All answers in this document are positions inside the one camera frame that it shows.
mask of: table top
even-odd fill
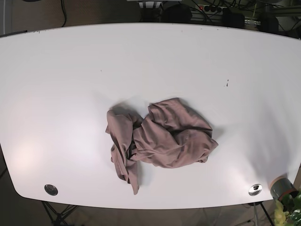
[[[300,162],[301,42],[185,24],[102,24],[0,39],[0,144],[19,195],[124,209],[184,209],[272,199]],[[206,163],[139,164],[140,190],[117,177],[110,107],[182,98],[213,127]],[[44,185],[57,187],[48,195]],[[248,193],[261,184],[257,196]]]

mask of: cable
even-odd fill
[[[65,26],[66,22],[67,22],[67,14],[66,14],[66,9],[65,9],[65,3],[64,3],[64,0],[61,0],[61,7],[62,7],[62,11],[63,11],[63,14],[64,14],[64,23],[62,25],[62,27]]]
[[[301,21],[301,19],[299,19],[289,31],[291,31],[300,21]]]
[[[0,179],[3,177],[3,175],[5,174],[5,172],[7,171],[7,167],[3,170],[3,172],[0,174]]]
[[[281,26],[281,24],[279,24],[279,26],[281,27],[281,29],[285,32],[284,28]]]
[[[6,0],[3,1],[3,34],[5,34],[5,8],[6,8]]]
[[[254,7],[254,12],[253,12],[252,19],[254,19],[254,16],[255,16],[255,11],[256,11],[256,7],[257,7],[257,3],[255,3],[255,7]]]
[[[216,14],[218,14],[219,12],[213,13],[209,18],[215,16]]]

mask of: fabric fold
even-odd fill
[[[148,110],[143,121],[130,113],[107,113],[106,132],[114,142],[111,160],[118,177],[132,185],[134,194],[139,190],[136,161],[178,168],[206,162],[218,146],[210,125],[178,98],[151,104]]]

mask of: crumpled cloth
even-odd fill
[[[212,128],[178,98],[164,100],[148,107],[149,114],[140,116],[107,112],[108,127],[114,145],[111,160],[117,175],[138,193],[137,162],[163,168],[178,168],[195,162],[206,162],[218,146]]]

